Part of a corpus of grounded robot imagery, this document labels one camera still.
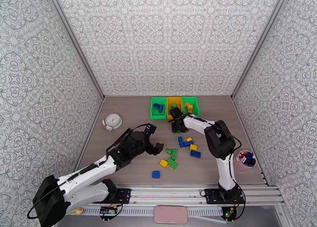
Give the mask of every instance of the green lego brick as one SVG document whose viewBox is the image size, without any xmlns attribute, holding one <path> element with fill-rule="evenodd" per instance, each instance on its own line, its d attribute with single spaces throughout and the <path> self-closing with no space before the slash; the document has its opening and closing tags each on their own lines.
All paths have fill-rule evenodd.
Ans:
<svg viewBox="0 0 317 227">
<path fill-rule="evenodd" d="M 171 154 L 172 154 L 172 150 L 171 150 L 171 149 L 166 149 L 166 153 L 167 153 L 168 155 L 171 155 Z"/>
<path fill-rule="evenodd" d="M 171 156 L 171 159 L 175 161 L 176 159 L 176 154 L 177 154 L 177 150 L 176 149 L 173 149 L 172 150 L 172 156 Z"/>
<path fill-rule="evenodd" d="M 168 162 L 168 165 L 172 167 L 172 169 L 176 169 L 178 166 L 178 164 L 172 158 L 169 158 L 167 162 Z"/>
</svg>

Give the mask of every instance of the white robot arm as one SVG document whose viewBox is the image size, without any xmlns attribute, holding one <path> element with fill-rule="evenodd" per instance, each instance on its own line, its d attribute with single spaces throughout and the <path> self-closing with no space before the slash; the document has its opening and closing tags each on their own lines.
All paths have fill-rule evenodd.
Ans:
<svg viewBox="0 0 317 227">
<path fill-rule="evenodd" d="M 183 114 L 177 107 L 170 110 L 173 117 L 172 129 L 177 132 L 187 132 L 193 129 L 205 135 L 211 154 L 216 158 L 219 172 L 219 193 L 224 202 L 227 202 L 239 192 L 236 183 L 232 156 L 235 141 L 226 124 L 219 120 L 208 121 L 193 114 Z"/>
<path fill-rule="evenodd" d="M 105 156 L 89 166 L 59 178 L 53 175 L 46 177 L 33 198 L 34 205 L 27 217 L 38 218 L 42 227 L 50 227 L 78 207 L 103 201 L 108 195 L 114 198 L 116 187 L 111 180 L 105 179 L 90 187 L 88 185 L 127 166 L 143 152 L 157 155 L 163 150 L 163 142 L 153 146 L 149 140 L 156 126 L 148 123 L 138 127 L 141 126 L 146 126 L 143 132 L 133 131 L 135 128 L 127 129 L 106 150 Z M 37 213 L 34 217 L 30 216 L 33 208 Z"/>
</svg>

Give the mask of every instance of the pink container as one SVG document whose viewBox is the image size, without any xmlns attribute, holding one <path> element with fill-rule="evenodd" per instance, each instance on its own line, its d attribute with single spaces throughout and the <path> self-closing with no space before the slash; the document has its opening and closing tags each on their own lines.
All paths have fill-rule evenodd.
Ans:
<svg viewBox="0 0 317 227">
<path fill-rule="evenodd" d="M 242 150 L 242 151 L 239 152 L 239 154 L 238 154 L 237 156 L 235 156 L 235 157 L 233 158 L 233 169 L 234 169 L 236 172 L 243 174 L 243 173 L 245 173 L 248 169 L 254 168 L 254 166 L 255 166 L 256 163 L 257 163 L 257 160 L 255 161 L 255 165 L 254 165 L 253 167 L 249 167 L 249 166 L 247 166 L 247 165 L 244 165 L 244 164 L 241 162 L 240 158 L 239 158 L 240 153 L 243 153 L 243 154 L 245 155 L 245 154 L 247 154 L 247 153 L 250 153 L 250 151 Z"/>
</svg>

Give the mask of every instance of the patterned wallpaper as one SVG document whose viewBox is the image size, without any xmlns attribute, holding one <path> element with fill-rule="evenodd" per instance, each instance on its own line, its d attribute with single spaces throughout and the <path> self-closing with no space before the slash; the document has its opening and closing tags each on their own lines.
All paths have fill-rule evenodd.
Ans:
<svg viewBox="0 0 317 227">
<path fill-rule="evenodd" d="M 228 95 L 277 0 L 59 0 L 105 95 Z"/>
<path fill-rule="evenodd" d="M 235 102 L 296 226 L 317 226 L 317 0 L 288 0 Z"/>
<path fill-rule="evenodd" d="M 38 226 L 31 200 L 73 170 L 100 102 L 48 0 L 0 0 L 0 226 Z"/>
</svg>

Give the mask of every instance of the pink case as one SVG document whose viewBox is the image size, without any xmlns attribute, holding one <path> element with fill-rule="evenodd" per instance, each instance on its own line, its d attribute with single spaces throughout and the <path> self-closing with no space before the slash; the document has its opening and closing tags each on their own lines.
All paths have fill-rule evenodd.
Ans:
<svg viewBox="0 0 317 227">
<path fill-rule="evenodd" d="M 154 222 L 157 224 L 187 224 L 187 208 L 183 206 L 156 206 Z"/>
</svg>

